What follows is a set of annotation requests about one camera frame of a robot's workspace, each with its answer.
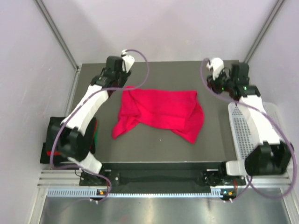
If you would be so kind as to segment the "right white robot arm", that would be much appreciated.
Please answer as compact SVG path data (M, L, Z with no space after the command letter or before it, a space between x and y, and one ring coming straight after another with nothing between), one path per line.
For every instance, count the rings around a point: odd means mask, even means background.
M291 160L291 152L282 136L274 129L267 115L259 89L249 81L249 65L234 63L228 72L220 58L208 60L206 68L212 72L207 86L215 94L227 92L242 113L249 128L253 150L243 160L227 161L218 179L228 185L235 176L282 175Z

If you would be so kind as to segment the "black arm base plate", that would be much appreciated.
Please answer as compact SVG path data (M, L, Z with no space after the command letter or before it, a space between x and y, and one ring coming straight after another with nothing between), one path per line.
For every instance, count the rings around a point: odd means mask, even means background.
M112 193L207 193L211 187L245 186L240 176L223 176L220 162L105 162L100 174Z

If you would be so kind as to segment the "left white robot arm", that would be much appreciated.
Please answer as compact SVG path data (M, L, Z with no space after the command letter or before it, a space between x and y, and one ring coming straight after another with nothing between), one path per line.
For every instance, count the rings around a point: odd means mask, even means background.
M90 151L93 140L93 128L90 123L98 109L109 99L112 93L124 86L131 72L135 58L130 55L109 56L101 73L90 82L85 95L75 109L59 125L51 127L55 139L52 150L90 173L90 180L101 185L106 174L102 163Z

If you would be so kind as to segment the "red t shirt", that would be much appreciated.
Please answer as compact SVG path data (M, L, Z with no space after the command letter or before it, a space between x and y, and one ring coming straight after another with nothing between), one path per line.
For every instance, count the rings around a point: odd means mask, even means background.
M124 91L112 138L124 135L138 124L170 130L194 144L204 124L204 112L195 90Z

